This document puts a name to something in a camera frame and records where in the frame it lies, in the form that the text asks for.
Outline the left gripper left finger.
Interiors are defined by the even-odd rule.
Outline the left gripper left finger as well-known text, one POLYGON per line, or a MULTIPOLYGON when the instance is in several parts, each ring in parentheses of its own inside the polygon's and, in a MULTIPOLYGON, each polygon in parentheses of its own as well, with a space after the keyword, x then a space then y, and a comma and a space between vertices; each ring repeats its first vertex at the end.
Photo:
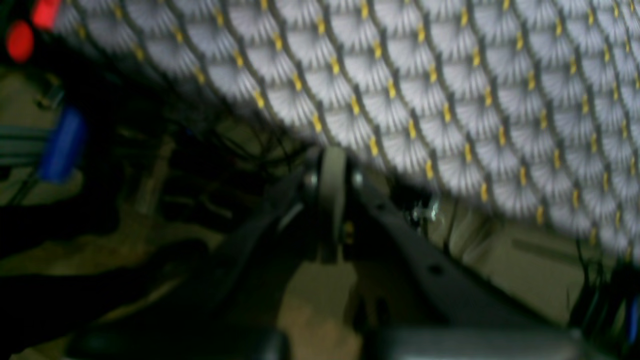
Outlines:
POLYGON ((272 187, 247 221, 185 281, 148 307, 95 325, 70 341, 72 360, 290 360, 288 335, 275 325, 285 285, 311 239, 287 246, 287 229, 314 209, 323 160, 272 187))

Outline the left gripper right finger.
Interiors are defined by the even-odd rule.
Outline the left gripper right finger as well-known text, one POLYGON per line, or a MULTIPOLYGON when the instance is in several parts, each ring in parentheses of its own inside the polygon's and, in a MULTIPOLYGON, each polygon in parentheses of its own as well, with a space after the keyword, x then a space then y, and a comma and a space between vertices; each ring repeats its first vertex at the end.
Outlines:
POLYGON ((398 268, 429 326, 366 335, 365 360, 607 360, 480 280, 418 235, 339 147, 320 151, 320 259, 398 268))

